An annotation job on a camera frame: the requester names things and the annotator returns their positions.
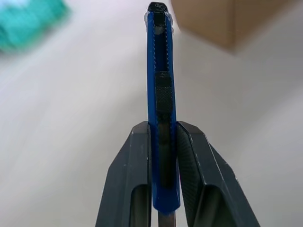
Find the teal object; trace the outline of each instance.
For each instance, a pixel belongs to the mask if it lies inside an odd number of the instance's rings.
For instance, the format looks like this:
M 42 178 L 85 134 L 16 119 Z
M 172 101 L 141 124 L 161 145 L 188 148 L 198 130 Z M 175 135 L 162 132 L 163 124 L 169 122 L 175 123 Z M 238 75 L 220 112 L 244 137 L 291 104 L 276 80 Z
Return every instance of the teal object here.
M 30 46 L 68 12 L 62 0 L 31 0 L 22 7 L 6 6 L 0 10 L 0 50 L 11 52 Z

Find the brown cardboard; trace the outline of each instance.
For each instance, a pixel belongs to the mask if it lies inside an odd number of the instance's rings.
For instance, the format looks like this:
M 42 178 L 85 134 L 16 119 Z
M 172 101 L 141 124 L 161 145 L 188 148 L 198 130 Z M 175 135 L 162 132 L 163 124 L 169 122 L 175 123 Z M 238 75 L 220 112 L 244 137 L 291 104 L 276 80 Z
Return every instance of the brown cardboard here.
M 292 1 L 171 0 L 171 4 L 180 29 L 233 48 Z

